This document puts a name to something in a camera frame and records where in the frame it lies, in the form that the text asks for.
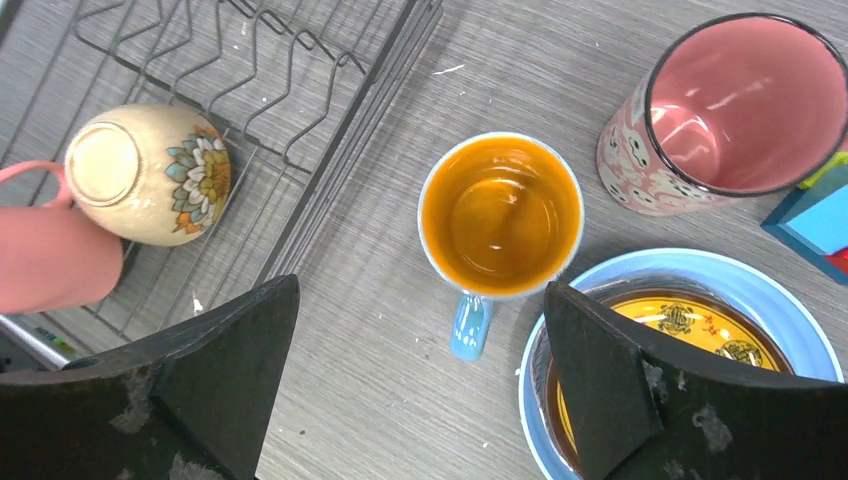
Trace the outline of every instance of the yellow plate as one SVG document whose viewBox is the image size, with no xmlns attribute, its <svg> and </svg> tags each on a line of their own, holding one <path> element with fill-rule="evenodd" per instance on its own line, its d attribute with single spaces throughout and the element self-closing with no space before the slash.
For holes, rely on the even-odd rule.
<svg viewBox="0 0 848 480">
<path fill-rule="evenodd" d="M 792 372 L 777 346 L 744 315 L 729 307 L 709 305 L 706 299 L 688 293 L 634 295 L 613 301 L 612 309 L 655 330 L 696 347 L 736 361 L 778 372 Z M 574 432 L 568 419 L 562 387 L 556 381 L 556 403 L 570 451 L 566 458 L 577 465 Z"/>
</svg>

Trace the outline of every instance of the dish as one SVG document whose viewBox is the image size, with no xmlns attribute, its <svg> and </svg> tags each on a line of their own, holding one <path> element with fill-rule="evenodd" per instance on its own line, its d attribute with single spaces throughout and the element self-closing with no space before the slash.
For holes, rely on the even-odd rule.
<svg viewBox="0 0 848 480">
<path fill-rule="evenodd" d="M 724 304 L 720 296 L 687 279 L 651 275 L 633 282 L 614 282 L 587 294 L 616 312 L 669 336 L 727 358 L 768 370 L 793 373 L 774 342 L 751 320 Z M 580 472 L 574 433 L 556 369 L 545 382 L 547 415 L 554 447 Z"/>
<path fill-rule="evenodd" d="M 740 312 L 774 341 L 796 375 L 843 381 L 833 348 L 810 312 L 777 282 L 736 260 L 700 250 L 642 250 L 603 262 L 577 277 L 571 285 L 590 293 L 594 288 L 617 282 L 631 282 L 632 287 L 639 278 L 651 275 L 687 279 L 719 295 L 724 304 Z M 539 390 L 544 398 L 544 382 L 539 382 L 542 373 L 539 370 L 549 373 L 550 362 L 550 347 L 546 343 L 542 315 L 525 348 L 519 375 L 522 426 L 530 451 L 546 478 L 578 480 L 555 448 L 549 435 L 552 422 L 546 422 L 540 410 L 543 401 Z"/>
</svg>

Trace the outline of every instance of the cup handle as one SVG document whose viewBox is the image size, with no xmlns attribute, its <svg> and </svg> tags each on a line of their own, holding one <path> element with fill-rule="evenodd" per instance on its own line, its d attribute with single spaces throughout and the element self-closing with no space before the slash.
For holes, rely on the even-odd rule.
<svg viewBox="0 0 848 480">
<path fill-rule="evenodd" d="M 486 334 L 489 333 L 492 310 L 492 300 L 471 293 L 462 294 L 453 319 L 451 335 L 451 353 L 455 357 L 469 362 L 480 358 L 486 343 Z"/>
<path fill-rule="evenodd" d="M 37 169 L 43 169 L 51 172 L 56 175 L 56 179 L 59 181 L 59 193 L 56 194 L 56 198 L 45 203 L 42 207 L 71 208 L 71 205 L 74 203 L 74 196 L 71 192 L 71 187 L 68 185 L 68 181 L 65 179 L 65 167 L 58 163 L 48 162 L 45 160 L 32 160 L 30 162 L 16 163 L 0 170 L 0 183 L 5 182 L 6 180 L 11 180 L 24 172 Z"/>
</svg>

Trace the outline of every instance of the colorful block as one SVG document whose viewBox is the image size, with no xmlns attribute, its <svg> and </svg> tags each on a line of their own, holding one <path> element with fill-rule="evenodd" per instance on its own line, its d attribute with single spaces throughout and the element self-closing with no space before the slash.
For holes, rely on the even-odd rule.
<svg viewBox="0 0 848 480">
<path fill-rule="evenodd" d="M 812 176 L 801 182 L 798 185 L 798 188 L 800 188 L 801 190 L 811 188 L 813 185 L 816 184 L 816 182 L 819 181 L 822 175 L 827 173 L 831 168 L 842 165 L 848 165 L 848 152 L 836 152 L 836 154 L 831 157 L 829 162 L 827 162 L 822 168 L 820 168 L 819 171 L 817 171 Z"/>
<path fill-rule="evenodd" d="M 823 175 L 778 222 L 819 255 L 848 247 L 848 165 Z"/>
<path fill-rule="evenodd" d="M 778 239 L 781 243 L 789 247 L 802 258 L 813 264 L 821 270 L 825 275 L 832 278 L 836 283 L 848 285 L 848 271 L 843 270 L 843 267 L 848 268 L 838 258 L 825 257 L 816 253 L 812 248 L 807 246 L 795 236 L 795 232 L 786 228 L 786 224 L 782 220 L 787 216 L 789 210 L 803 198 L 805 191 L 795 189 L 790 193 L 774 211 L 766 218 L 762 227 L 772 236 Z"/>
<path fill-rule="evenodd" d="M 824 257 L 831 265 L 838 268 L 842 273 L 848 274 L 848 248 L 836 255 Z"/>
</svg>

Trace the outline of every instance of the blue mug handle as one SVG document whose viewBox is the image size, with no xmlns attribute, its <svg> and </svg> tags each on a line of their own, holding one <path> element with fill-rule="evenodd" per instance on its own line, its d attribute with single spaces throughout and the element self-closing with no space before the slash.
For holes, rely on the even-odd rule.
<svg viewBox="0 0 848 480">
<path fill-rule="evenodd" d="M 473 362 L 483 354 L 486 334 L 492 322 L 494 302 L 472 293 L 463 293 L 453 319 L 451 353 L 457 358 Z"/>
</svg>

